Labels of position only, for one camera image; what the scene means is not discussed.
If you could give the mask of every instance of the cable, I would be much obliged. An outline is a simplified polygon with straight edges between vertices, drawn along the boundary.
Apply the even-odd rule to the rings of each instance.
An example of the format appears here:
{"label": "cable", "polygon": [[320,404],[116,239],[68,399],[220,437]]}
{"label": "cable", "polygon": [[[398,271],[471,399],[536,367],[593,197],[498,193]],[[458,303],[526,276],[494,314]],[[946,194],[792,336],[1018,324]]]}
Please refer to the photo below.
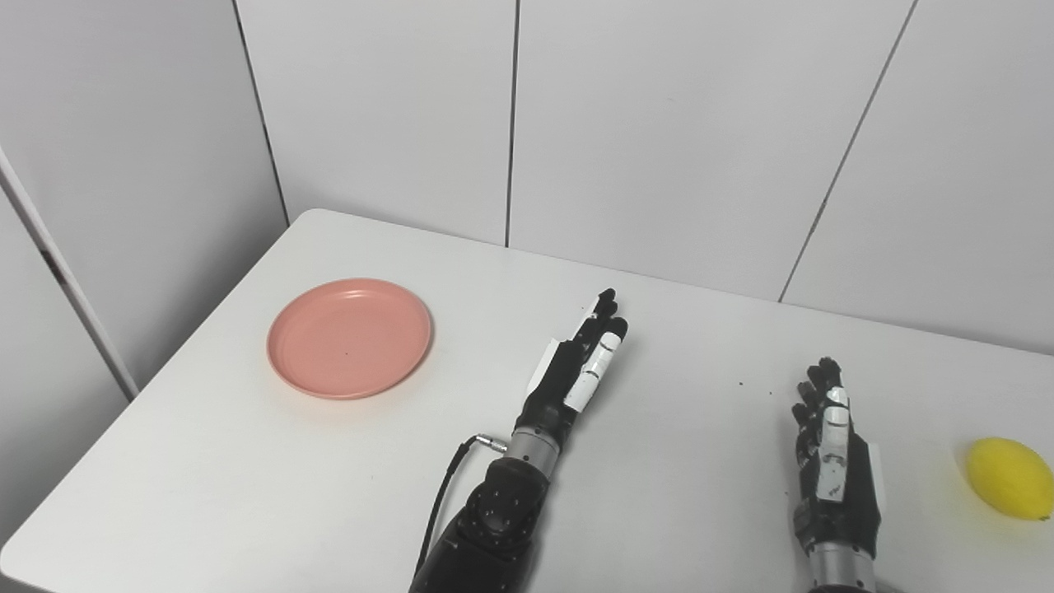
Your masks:
{"label": "cable", "polygon": [[421,554],[417,556],[417,568],[413,570],[413,574],[421,572],[422,565],[425,564],[425,557],[428,556],[428,548],[432,543],[432,530],[435,529],[435,519],[440,515],[440,507],[443,506],[443,497],[447,493],[447,487],[450,486],[450,478],[453,477],[454,472],[457,471],[457,467],[461,466],[462,459],[468,455],[468,450],[472,448],[472,443],[476,442],[476,437],[472,436],[467,441],[463,442],[461,447],[457,448],[457,452],[454,453],[453,458],[450,460],[450,466],[447,467],[447,475],[443,476],[443,483],[440,486],[440,492],[435,493],[435,503],[432,505],[432,514],[428,517],[428,527],[425,529],[425,540],[421,542]]}

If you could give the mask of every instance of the yellow lemon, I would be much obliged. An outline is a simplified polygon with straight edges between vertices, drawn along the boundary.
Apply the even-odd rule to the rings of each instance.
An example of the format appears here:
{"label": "yellow lemon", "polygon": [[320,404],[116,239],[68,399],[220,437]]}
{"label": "yellow lemon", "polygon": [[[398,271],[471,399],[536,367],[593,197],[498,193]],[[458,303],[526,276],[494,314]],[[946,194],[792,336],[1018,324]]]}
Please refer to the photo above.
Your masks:
{"label": "yellow lemon", "polygon": [[1012,517],[1047,520],[1054,510],[1054,474],[1039,454],[1010,439],[974,441],[967,455],[970,486]]}

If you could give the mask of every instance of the table surface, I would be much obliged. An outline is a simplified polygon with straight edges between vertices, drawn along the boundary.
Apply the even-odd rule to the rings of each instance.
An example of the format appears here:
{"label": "table surface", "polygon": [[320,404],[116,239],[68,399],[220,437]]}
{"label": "table surface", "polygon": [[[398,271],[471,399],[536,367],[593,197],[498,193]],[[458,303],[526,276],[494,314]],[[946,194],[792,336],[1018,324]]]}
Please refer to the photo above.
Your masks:
{"label": "table surface", "polygon": [[[372,276],[418,294],[431,350],[357,401],[278,379],[265,339],[305,290]],[[628,339],[557,469],[531,591],[806,591],[789,407],[821,356],[881,446],[876,571],[909,593],[1037,591],[1054,526],[972,494],[962,454],[1054,460],[1054,358],[759,301],[327,211],[262,257],[3,549],[59,593],[406,591],[443,472],[508,435],[550,337],[619,291]],[[445,522],[493,454],[474,451]]]}

